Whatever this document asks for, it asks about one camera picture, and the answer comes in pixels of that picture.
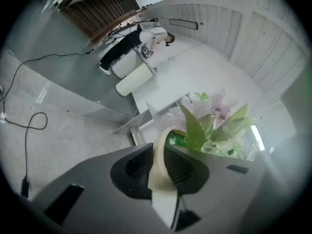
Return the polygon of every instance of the black cable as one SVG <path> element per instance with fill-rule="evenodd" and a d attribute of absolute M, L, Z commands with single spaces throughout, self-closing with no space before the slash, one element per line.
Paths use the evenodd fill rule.
<path fill-rule="evenodd" d="M 19 126 L 19 127 L 21 127 L 21 128 L 26 128 L 26 133 L 25 133 L 25 177 L 22 179 L 22 183 L 21 183 L 21 193 L 20 193 L 22 196 L 28 197 L 28 191 L 29 191 L 29 182 L 27 181 L 27 175 L 28 175 L 28 162 L 27 162 L 27 133 L 28 133 L 28 130 L 29 130 L 29 129 L 35 129 L 35 130 L 43 130 L 43 129 L 45 129 L 46 126 L 47 126 L 47 124 L 48 124 L 48 116 L 47 116 L 47 114 L 44 113 L 44 112 L 35 113 L 35 114 L 33 114 L 33 115 L 30 117 L 30 120 L 29 120 L 27 126 L 23 126 L 23 125 L 18 124 L 18 123 L 16 123 L 16 122 L 12 122 L 12 121 L 10 121 L 10 120 L 8 120 L 8 119 L 6 118 L 6 115 L 5 115 L 5 99 L 6 99 L 7 95 L 9 94 L 9 92 L 10 92 L 12 86 L 13 86 L 13 82 L 14 82 L 14 80 L 15 80 L 15 76 L 16 76 L 18 70 L 20 69 L 20 67 L 21 67 L 23 64 L 25 64 L 25 63 L 27 63 L 27 62 L 30 62 L 30 61 L 41 60 L 41 59 L 44 59 L 44 58 L 50 57 L 50 56 L 58 56 L 58 57 L 65 57 L 65 56 L 72 56 L 72 55 L 84 56 L 84 55 L 90 54 L 90 53 L 93 52 L 93 51 L 94 51 L 94 49 L 91 49 L 91 50 L 89 50 L 88 52 L 86 52 L 85 54 L 79 54 L 79 53 L 70 53 L 70 54 L 66 54 L 66 55 L 50 54 L 50 55 L 45 55 L 45 56 L 40 57 L 40 58 L 36 58 L 36 59 L 31 59 L 31 60 L 24 61 L 23 63 L 21 63 L 21 64 L 18 66 L 17 70 L 15 71 L 14 76 L 13 76 L 13 79 L 12 79 L 12 82 L 11 82 L 11 85 L 10 85 L 8 91 L 5 93 L 5 95 L 3 95 L 2 91 L 0 90 L 0 94 L 1 94 L 1 96 L 2 96 L 2 98 L 0 99 L 0 101 L 3 101 L 3 116 L 4 116 L 4 120 L 5 120 L 6 122 L 12 124 L 12 125 L 16 125 L 16 126 Z M 33 118 L 34 118 L 36 115 L 39 115 L 39 114 L 42 114 L 42 115 L 45 116 L 45 119 L 46 119 L 45 125 L 44 125 L 43 127 L 41 127 L 41 128 L 39 128 L 39 127 L 31 127 L 30 124 L 31 124 Z"/>
<path fill-rule="evenodd" d="M 70 53 L 70 54 L 66 54 L 66 55 L 50 54 L 50 55 L 46 55 L 46 56 L 43 56 L 43 57 L 40 57 L 40 58 L 36 58 L 36 59 L 31 59 L 31 60 L 24 61 L 23 63 L 21 63 L 21 64 L 19 65 L 19 67 L 18 67 L 17 70 L 15 71 L 14 76 L 13 76 L 13 80 L 12 80 L 12 82 L 11 82 L 11 85 L 10 85 L 9 89 L 8 89 L 8 92 L 5 94 L 5 96 L 4 96 L 2 99 L 0 99 L 0 101 L 4 100 L 4 99 L 7 97 L 8 93 L 10 92 L 10 90 L 11 90 L 11 88 L 12 88 L 12 86 L 13 86 L 13 82 L 14 82 L 15 76 L 16 76 L 16 74 L 18 73 L 18 70 L 20 69 L 20 67 L 21 67 L 23 64 L 25 64 L 25 63 L 27 63 L 27 62 L 30 62 L 30 61 L 41 60 L 41 59 L 44 59 L 44 58 L 50 57 L 50 56 L 58 56 L 58 57 L 73 56 L 73 55 L 84 56 L 84 55 L 90 54 L 90 53 L 93 52 L 93 51 L 94 51 L 94 49 L 88 51 L 88 52 L 85 53 L 85 54 L 79 54 L 79 53 Z"/>

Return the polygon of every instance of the bouquet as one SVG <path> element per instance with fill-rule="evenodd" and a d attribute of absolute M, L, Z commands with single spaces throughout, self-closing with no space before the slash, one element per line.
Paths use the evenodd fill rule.
<path fill-rule="evenodd" d="M 181 105 L 169 110 L 167 124 L 174 126 L 166 139 L 166 144 L 175 144 L 189 150 L 212 153 L 220 156 L 245 158 L 243 135 L 253 124 L 245 117 L 248 105 L 245 104 L 231 115 L 236 106 L 233 100 L 223 104 L 224 89 L 209 96 L 195 93 L 195 98 L 184 96 Z"/>

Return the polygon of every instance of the flower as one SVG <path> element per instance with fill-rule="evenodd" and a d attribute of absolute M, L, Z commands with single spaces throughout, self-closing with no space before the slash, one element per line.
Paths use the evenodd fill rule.
<path fill-rule="evenodd" d="M 211 114 L 214 115 L 215 127 L 218 127 L 228 117 L 231 112 L 231 108 L 237 105 L 237 101 L 232 99 L 228 104 L 222 105 L 225 97 L 224 88 L 221 88 L 218 92 L 215 92 L 211 96 Z"/>
<path fill-rule="evenodd" d="M 200 101 L 183 96 L 181 104 L 190 111 L 190 113 L 200 122 L 201 119 L 211 113 L 210 100 Z M 186 132 L 186 118 L 180 107 L 169 109 L 167 114 L 167 123 L 175 126 L 181 131 Z"/>

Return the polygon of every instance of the concrete floor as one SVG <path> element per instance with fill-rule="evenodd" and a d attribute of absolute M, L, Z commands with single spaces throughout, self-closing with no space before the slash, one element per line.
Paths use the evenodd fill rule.
<path fill-rule="evenodd" d="M 29 3 L 12 27 L 5 46 L 20 61 L 48 54 L 83 54 L 93 48 L 88 38 L 49 0 Z M 49 57 L 27 66 L 65 89 L 133 117 L 130 96 L 123 98 L 115 91 L 119 79 L 98 68 L 105 48 L 103 44 L 87 56 Z"/>
<path fill-rule="evenodd" d="M 19 64 L 9 51 L 2 51 L 0 85 L 6 91 Z M 47 92 L 39 100 L 46 84 Z M 70 92 L 25 65 L 6 99 L 5 111 L 9 120 L 22 125 L 27 125 L 34 113 L 48 116 L 44 130 L 30 129 L 27 136 L 30 198 L 81 161 L 131 146 L 127 135 L 112 134 L 128 121 L 125 114 Z M 38 115 L 32 126 L 42 127 L 45 122 L 45 117 Z M 24 128 L 0 123 L 0 164 L 16 193 L 20 193 L 25 176 L 24 138 Z"/>
<path fill-rule="evenodd" d="M 31 1 L 6 39 L 0 56 L 0 86 L 5 91 L 25 60 L 53 53 L 85 53 L 92 48 L 82 32 L 46 3 Z M 30 198 L 79 162 L 131 146 L 127 135 L 112 134 L 135 113 L 131 98 L 115 91 L 119 79 L 98 68 L 104 50 L 103 44 L 83 57 L 30 62 L 17 73 L 6 99 L 7 118 L 27 125 L 34 113 L 48 116 L 46 129 L 29 130 L 27 136 Z M 44 88 L 46 94 L 40 97 Z M 44 124 L 45 117 L 39 115 L 32 126 Z M 1 168 L 17 193 L 25 176 L 24 138 L 25 129 L 0 123 Z"/>

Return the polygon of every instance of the white cylinder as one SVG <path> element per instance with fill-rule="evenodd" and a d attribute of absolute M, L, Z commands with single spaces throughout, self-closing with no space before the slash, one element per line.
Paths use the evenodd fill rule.
<path fill-rule="evenodd" d="M 147 67 L 145 63 L 142 63 L 137 69 L 135 69 L 126 78 L 120 81 L 115 89 L 123 97 L 130 94 L 134 89 L 141 86 L 148 79 L 153 77 L 152 71 Z"/>
<path fill-rule="evenodd" d="M 142 60 L 137 55 L 136 51 L 131 51 L 121 58 L 121 60 L 116 62 L 116 64 L 112 67 L 112 71 L 118 78 L 123 79 L 141 64 Z"/>

